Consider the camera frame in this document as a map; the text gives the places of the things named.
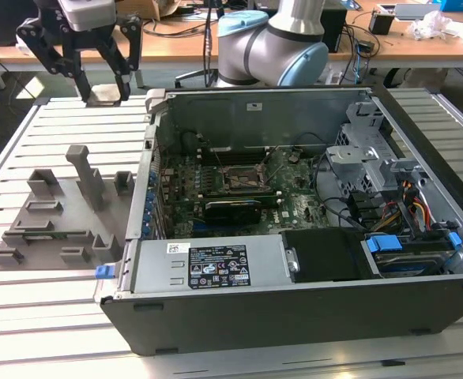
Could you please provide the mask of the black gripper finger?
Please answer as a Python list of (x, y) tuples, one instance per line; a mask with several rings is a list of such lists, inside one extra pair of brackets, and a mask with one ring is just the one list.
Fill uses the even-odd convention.
[(82, 69), (81, 53), (74, 44), (75, 32), (66, 21), (49, 21), (42, 16), (27, 18), (16, 33), (49, 73), (73, 79), (81, 99), (88, 102), (91, 86)]
[[(119, 31), (129, 42), (129, 54), (126, 58), (113, 38), (115, 26), (119, 27)], [(115, 75), (119, 100), (128, 100), (131, 74), (138, 70), (141, 61), (141, 18), (137, 14), (118, 16), (115, 24), (100, 27), (96, 33), (96, 49)]]

